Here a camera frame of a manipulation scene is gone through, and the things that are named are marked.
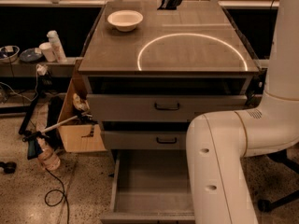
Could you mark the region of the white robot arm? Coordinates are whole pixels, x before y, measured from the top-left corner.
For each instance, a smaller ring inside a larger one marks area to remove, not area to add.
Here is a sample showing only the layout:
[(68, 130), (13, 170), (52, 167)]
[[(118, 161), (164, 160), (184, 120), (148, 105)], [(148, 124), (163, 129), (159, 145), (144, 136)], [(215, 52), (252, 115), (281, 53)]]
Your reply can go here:
[(299, 141), (299, 0), (280, 0), (263, 97), (252, 109), (205, 113), (187, 131), (196, 224), (258, 224), (240, 159)]

